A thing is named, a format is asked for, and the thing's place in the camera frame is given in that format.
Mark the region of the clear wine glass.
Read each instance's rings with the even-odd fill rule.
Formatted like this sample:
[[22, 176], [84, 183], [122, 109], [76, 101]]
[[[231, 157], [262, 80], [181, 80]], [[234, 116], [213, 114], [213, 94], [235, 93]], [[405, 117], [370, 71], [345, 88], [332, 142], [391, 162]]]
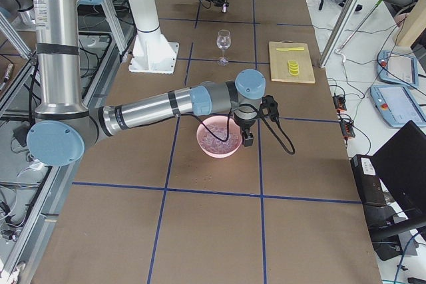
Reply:
[[221, 57], [218, 59], [218, 64], [221, 66], [225, 66], [229, 63], [226, 58], [226, 50], [231, 45], [231, 34], [230, 31], [226, 29], [222, 29], [218, 31], [218, 36], [216, 38], [217, 47], [221, 50]]

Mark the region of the pile of ice cubes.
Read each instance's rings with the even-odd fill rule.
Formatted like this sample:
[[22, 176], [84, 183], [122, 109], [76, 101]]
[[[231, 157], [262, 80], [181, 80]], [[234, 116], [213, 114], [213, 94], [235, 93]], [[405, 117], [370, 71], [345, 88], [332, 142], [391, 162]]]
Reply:
[[201, 125], [198, 141], [202, 149], [213, 154], [227, 154], [240, 146], [238, 129], [229, 123], [213, 123]]

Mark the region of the pink bowl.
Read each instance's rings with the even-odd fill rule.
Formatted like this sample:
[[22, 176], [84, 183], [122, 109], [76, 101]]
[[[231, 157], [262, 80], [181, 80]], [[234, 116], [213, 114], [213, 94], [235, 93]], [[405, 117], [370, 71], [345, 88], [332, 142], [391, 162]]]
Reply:
[[234, 154], [242, 145], [239, 126], [227, 116], [211, 116], [199, 125], [196, 139], [204, 153], [213, 158]]

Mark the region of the teach pendant near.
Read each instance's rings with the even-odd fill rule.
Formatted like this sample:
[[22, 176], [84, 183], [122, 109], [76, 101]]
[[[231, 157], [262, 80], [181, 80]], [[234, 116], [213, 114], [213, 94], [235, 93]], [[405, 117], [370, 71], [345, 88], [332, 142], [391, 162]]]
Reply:
[[419, 87], [418, 60], [413, 55], [383, 50], [377, 58], [377, 73], [383, 82]]

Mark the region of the bamboo cutting board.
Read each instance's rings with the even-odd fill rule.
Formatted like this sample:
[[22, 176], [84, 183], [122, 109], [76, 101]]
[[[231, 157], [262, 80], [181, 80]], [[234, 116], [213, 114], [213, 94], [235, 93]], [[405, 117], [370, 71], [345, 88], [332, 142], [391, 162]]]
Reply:
[[271, 81], [302, 84], [316, 82], [307, 44], [270, 41], [268, 47]]

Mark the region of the black power box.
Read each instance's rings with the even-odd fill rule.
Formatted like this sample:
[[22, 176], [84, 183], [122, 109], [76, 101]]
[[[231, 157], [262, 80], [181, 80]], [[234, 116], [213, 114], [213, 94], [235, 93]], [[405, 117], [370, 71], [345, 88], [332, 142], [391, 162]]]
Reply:
[[356, 154], [350, 163], [362, 204], [379, 208], [386, 206], [381, 182], [371, 163], [371, 156]]

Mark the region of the aluminium frame post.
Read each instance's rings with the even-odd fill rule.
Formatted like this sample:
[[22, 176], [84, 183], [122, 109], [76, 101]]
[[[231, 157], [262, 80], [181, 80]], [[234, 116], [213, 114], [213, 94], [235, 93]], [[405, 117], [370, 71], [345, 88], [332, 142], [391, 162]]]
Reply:
[[331, 57], [331, 54], [334, 52], [337, 43], [339, 41], [339, 38], [341, 37], [344, 29], [346, 28], [346, 25], [348, 24], [351, 16], [353, 15], [355, 11], [355, 7], [358, 4], [359, 0], [347, 0], [346, 4], [344, 5], [337, 22], [335, 24], [335, 27], [333, 28], [331, 35], [327, 41], [327, 44], [325, 46], [325, 49], [323, 50], [323, 53], [321, 55], [321, 59], [319, 60], [319, 66], [321, 68], [324, 68]]

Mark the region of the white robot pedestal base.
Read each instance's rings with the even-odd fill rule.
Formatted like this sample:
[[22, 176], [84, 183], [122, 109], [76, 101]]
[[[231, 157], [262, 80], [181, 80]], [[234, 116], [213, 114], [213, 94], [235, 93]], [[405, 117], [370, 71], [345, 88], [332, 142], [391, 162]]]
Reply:
[[172, 74], [179, 44], [168, 42], [162, 34], [155, 0], [128, 1], [136, 27], [129, 71]]

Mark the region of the teach pendant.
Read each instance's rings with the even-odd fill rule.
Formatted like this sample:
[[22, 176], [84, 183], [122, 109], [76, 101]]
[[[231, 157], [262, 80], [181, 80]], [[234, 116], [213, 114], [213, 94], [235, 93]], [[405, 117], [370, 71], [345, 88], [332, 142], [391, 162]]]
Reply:
[[403, 85], [373, 85], [371, 99], [384, 121], [393, 128], [402, 128], [410, 120], [425, 127], [425, 114], [413, 95]]
[[413, 55], [383, 50], [377, 58], [377, 73], [383, 82], [419, 87], [418, 60]]

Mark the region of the yellow plastic knife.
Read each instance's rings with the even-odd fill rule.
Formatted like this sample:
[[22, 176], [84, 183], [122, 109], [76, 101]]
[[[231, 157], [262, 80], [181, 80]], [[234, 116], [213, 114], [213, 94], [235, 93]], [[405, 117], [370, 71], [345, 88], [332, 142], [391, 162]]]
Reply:
[[304, 47], [283, 47], [283, 48], [276, 48], [277, 51], [280, 52], [289, 52], [289, 51], [304, 51]]

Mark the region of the black laptop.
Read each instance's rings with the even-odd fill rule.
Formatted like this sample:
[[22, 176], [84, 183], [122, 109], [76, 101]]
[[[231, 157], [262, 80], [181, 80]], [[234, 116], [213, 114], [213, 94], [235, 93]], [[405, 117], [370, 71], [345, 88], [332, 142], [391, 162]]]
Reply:
[[425, 133], [407, 122], [372, 157], [376, 174], [409, 217], [425, 214]]

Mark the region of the teach pendant far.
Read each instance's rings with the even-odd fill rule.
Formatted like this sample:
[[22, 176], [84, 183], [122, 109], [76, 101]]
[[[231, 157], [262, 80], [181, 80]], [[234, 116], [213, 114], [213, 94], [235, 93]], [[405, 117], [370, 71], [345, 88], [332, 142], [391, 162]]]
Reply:
[[425, 127], [425, 114], [413, 95], [403, 85], [373, 85], [371, 99], [384, 121], [393, 128], [402, 128], [410, 120]]

